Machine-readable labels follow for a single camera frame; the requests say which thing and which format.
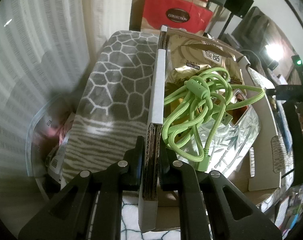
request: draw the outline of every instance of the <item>black oval label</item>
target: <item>black oval label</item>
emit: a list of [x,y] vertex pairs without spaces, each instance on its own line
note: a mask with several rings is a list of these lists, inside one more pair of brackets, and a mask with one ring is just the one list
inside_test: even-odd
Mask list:
[[179,8],[171,8],[167,10],[166,16],[169,20],[176,23],[185,23],[190,19],[188,12]]

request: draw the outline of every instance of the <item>bright light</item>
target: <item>bright light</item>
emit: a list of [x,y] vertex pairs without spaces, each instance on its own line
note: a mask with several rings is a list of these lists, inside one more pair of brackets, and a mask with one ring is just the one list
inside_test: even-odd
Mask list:
[[283,48],[278,44],[270,44],[265,46],[267,54],[273,60],[279,61],[283,57]]
[[4,27],[6,27],[11,21],[12,21],[12,19],[10,19],[8,22],[6,22],[6,24],[4,25]]

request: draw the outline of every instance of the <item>patterned blanket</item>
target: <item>patterned blanket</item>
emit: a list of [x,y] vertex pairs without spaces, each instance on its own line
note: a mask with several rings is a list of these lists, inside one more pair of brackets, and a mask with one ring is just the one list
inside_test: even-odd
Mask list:
[[[91,73],[70,131],[62,186],[82,170],[97,172],[123,158],[145,136],[158,37],[114,33]],[[142,234],[138,193],[123,194],[121,239],[179,239],[179,230]]]

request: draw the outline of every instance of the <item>silver rivet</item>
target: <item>silver rivet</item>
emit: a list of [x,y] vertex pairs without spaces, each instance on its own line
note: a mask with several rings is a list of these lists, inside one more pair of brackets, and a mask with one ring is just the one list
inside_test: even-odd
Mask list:
[[126,161],[120,161],[120,162],[118,162],[118,166],[119,167],[126,167],[127,164],[128,164],[128,162],[126,162]]
[[183,163],[181,161],[173,161],[173,165],[175,167],[181,167],[183,165]]
[[82,172],[80,173],[80,176],[81,176],[82,178],[86,178],[86,177],[88,177],[89,175],[90,175],[90,172],[87,171],[87,170],[82,171]]
[[213,178],[219,178],[220,177],[220,172],[219,171],[212,171],[210,173],[210,175],[213,177]]

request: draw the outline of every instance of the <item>green cable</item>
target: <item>green cable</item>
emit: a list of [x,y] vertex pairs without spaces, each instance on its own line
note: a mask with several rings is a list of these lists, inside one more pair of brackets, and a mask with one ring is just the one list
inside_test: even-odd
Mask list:
[[[224,77],[213,72],[222,72]],[[227,82],[228,80],[229,73],[227,70],[221,67],[210,68],[202,72],[199,76],[192,76],[188,81],[185,81],[184,86],[180,87],[164,99],[165,106],[179,98],[183,98],[183,101],[165,119],[162,128],[162,138],[167,144],[167,147],[174,150],[183,158],[196,163],[204,162],[204,165],[201,167],[200,165],[197,165],[198,170],[206,171],[208,167],[210,143],[221,123],[225,111],[248,106],[257,102],[265,95],[265,91],[262,88],[246,85],[231,85]],[[225,90],[224,96],[216,93],[216,91],[220,89]],[[258,94],[242,102],[230,104],[233,97],[233,89],[252,90],[258,92]],[[219,99],[220,104],[218,106],[215,105],[214,107],[211,97]],[[202,107],[202,112],[196,116],[196,111],[200,107]],[[205,147],[203,148],[198,128],[202,123],[208,122],[213,114],[217,113],[218,116],[207,137]],[[188,120],[180,124],[172,125],[173,122],[186,116],[188,116]],[[189,132],[181,138],[178,143],[175,143],[176,135],[186,130]],[[199,152],[198,156],[191,155],[180,149],[190,140],[192,135],[195,137]]]

